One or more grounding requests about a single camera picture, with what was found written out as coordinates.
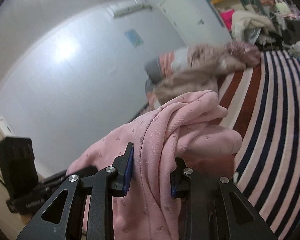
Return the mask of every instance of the navy and pink stripes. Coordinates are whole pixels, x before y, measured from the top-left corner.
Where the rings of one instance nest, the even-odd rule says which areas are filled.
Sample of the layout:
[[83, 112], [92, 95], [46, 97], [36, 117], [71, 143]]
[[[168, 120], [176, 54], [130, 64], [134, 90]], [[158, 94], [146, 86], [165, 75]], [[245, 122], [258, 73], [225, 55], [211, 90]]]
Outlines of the navy and pink stripes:
[[[266, 52], [252, 73], [219, 84], [229, 115], [215, 122], [243, 137], [235, 158], [237, 187], [286, 239], [300, 220], [300, 62], [285, 51]], [[244, 100], [236, 95], [242, 87]]]

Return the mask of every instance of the metal screw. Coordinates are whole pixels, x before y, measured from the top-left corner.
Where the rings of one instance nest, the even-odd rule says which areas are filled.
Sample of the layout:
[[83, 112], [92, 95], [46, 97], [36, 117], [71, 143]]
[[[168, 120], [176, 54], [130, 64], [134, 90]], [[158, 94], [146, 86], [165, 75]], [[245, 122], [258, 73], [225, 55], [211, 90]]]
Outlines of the metal screw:
[[115, 171], [115, 167], [113, 167], [113, 166], [106, 167], [106, 172], [112, 173], [114, 171]]
[[224, 184], [227, 184], [229, 182], [229, 179], [227, 177], [221, 177], [220, 181]]
[[192, 172], [193, 172], [193, 170], [191, 168], [185, 168], [183, 170], [183, 173], [185, 173], [185, 174], [191, 174]]
[[77, 175], [71, 175], [71, 176], [69, 177], [69, 181], [71, 181], [71, 182], [75, 182], [77, 179], [78, 179], [78, 176], [77, 176]]

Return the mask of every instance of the pink cloth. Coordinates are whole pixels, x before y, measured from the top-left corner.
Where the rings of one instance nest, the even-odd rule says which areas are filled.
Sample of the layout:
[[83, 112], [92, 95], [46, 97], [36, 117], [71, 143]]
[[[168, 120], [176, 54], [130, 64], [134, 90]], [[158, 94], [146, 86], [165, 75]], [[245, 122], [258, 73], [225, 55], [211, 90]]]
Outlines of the pink cloth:
[[221, 18], [223, 19], [223, 21], [225, 22], [225, 25], [229, 30], [231, 30], [231, 26], [232, 26], [232, 15], [234, 14], [235, 10], [229, 10], [226, 12], [222, 12], [220, 13]]
[[[181, 202], [171, 197], [170, 173], [175, 157], [198, 169], [205, 159], [212, 173], [227, 175], [218, 165], [232, 160], [238, 152], [241, 136], [208, 121], [222, 118], [227, 110], [218, 105], [213, 91], [190, 92], [125, 124], [93, 144], [68, 168], [67, 174], [88, 165], [99, 170], [110, 166], [122, 155], [128, 142], [134, 143], [134, 167], [130, 190], [124, 198], [113, 198], [116, 240], [179, 239], [178, 216]], [[84, 227], [87, 224], [85, 213]]]

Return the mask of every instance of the plush blanket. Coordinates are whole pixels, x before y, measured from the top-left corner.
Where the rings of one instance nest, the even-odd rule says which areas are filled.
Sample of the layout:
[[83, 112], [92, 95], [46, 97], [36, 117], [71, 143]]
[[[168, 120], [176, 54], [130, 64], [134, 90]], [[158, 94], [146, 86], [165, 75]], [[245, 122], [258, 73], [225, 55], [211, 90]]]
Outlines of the plush blanket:
[[157, 109], [169, 100], [191, 91], [218, 93], [217, 78], [260, 63], [256, 46], [230, 42], [223, 47], [198, 44], [160, 55], [146, 64], [149, 79], [146, 95], [149, 109]]

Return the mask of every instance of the clothes pile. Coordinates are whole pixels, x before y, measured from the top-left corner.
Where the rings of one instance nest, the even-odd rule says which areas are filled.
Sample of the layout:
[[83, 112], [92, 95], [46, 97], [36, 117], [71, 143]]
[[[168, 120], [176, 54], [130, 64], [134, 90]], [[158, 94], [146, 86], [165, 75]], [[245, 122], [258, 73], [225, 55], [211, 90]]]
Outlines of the clothes pile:
[[218, 77], [256, 67], [260, 60], [258, 47], [238, 41], [220, 48], [198, 44], [162, 54], [145, 65], [149, 76], [146, 81], [149, 106], [144, 112], [187, 92], [212, 90], [218, 93]]
[[248, 41], [251, 44], [255, 44], [257, 40], [260, 41], [261, 31], [267, 37], [269, 31], [275, 32], [276, 30], [267, 16], [247, 11], [236, 11], [232, 15], [231, 31], [236, 41]]

